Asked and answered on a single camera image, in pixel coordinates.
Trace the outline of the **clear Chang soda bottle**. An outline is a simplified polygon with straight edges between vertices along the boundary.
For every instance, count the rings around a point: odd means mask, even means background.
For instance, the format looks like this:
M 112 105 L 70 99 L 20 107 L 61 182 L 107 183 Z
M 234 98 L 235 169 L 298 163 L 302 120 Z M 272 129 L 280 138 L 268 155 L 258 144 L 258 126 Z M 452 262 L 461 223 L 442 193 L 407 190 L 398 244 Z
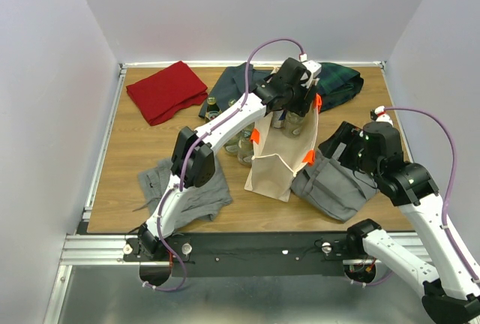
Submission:
M 223 149 L 227 155 L 236 156 L 239 150 L 239 135 L 230 138 L 224 145 Z
M 242 130 L 238 140 L 238 151 L 237 151 L 238 162 L 246 167 L 250 167 L 253 156 L 254 156 L 254 147 L 251 142 L 251 131 Z
M 283 123 L 283 134 L 289 138 L 295 138 L 300 135 L 305 122 L 305 117 L 287 111 Z
M 250 138 L 251 134 L 254 130 L 254 125 L 255 125 L 255 123 L 251 123 L 251 124 L 247 125 L 246 127 L 244 127 L 241 131 L 241 135 L 245 138 Z

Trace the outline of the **red soda can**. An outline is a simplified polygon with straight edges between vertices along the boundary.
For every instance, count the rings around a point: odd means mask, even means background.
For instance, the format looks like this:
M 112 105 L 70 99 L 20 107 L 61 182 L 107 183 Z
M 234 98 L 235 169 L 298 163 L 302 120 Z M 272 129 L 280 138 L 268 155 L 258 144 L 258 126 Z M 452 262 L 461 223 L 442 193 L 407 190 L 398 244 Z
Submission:
M 275 129 L 281 129 L 284 127 L 286 112 L 284 110 L 274 111 L 271 118 L 271 126 Z

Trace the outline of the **beige canvas tote bag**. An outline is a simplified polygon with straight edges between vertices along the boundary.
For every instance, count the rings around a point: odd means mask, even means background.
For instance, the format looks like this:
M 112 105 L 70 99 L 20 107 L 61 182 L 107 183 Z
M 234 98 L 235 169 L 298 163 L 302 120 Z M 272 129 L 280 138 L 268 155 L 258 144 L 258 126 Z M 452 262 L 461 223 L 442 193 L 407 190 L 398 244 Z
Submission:
M 271 126 L 273 113 L 255 122 L 251 140 L 253 158 L 244 189 L 265 197 L 287 202 L 294 178 L 315 160 L 319 114 L 322 99 L 315 94 L 307 106 L 301 128 L 295 137 Z

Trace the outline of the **green Perrier bottle yellow label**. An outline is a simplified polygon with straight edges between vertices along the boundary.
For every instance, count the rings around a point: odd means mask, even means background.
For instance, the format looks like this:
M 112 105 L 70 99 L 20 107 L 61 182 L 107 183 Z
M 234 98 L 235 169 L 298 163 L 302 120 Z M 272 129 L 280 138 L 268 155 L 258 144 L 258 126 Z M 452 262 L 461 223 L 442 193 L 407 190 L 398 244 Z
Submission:
M 230 107 L 234 106 L 236 104 L 236 102 L 237 102 L 237 100 L 235 100 L 235 99 L 229 100 L 227 108 L 229 109 Z

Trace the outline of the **green Perrier bottle red label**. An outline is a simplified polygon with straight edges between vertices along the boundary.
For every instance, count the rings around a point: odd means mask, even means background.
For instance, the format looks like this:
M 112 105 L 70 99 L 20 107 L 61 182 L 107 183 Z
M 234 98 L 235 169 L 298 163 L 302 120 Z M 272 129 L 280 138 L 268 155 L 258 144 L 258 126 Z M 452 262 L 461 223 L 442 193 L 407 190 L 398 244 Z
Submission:
M 207 97 L 207 107 L 205 111 L 205 122 L 208 123 L 216 119 L 221 114 L 221 108 L 218 106 L 215 97 Z

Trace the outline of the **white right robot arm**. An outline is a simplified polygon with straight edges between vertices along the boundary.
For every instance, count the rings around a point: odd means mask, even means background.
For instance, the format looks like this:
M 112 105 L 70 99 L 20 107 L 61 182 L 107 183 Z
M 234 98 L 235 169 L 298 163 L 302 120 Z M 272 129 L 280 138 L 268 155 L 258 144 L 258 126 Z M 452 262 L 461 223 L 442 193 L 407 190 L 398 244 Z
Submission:
M 362 128 L 345 121 L 319 150 L 327 158 L 337 157 L 348 170 L 371 175 L 378 190 L 412 224 L 430 261 L 411 253 L 371 219 L 347 230 L 346 252 L 380 260 L 414 289 L 435 323 L 479 320 L 479 285 L 468 271 L 476 267 L 475 260 L 457 254 L 449 241 L 448 235 L 458 232 L 442 217 L 439 189 L 421 164 L 404 160 L 399 131 L 384 121 Z

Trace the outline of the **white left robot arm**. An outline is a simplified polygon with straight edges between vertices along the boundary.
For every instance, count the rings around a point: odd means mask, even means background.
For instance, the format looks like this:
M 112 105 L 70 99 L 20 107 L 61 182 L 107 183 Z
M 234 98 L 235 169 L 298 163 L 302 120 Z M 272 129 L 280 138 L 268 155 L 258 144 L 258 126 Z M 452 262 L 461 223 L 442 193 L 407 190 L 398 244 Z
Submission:
M 165 239 L 174 232 L 187 200 L 199 198 L 199 189 L 211 181 L 215 158 L 227 140 L 274 111 L 306 116 L 317 110 L 321 70 L 321 64 L 308 60 L 305 54 L 288 58 L 279 69 L 247 86 L 239 100 L 218 117 L 196 130 L 184 127 L 179 132 L 165 191 L 137 233 L 140 250 L 148 259 L 159 260 L 165 251 L 173 251 Z

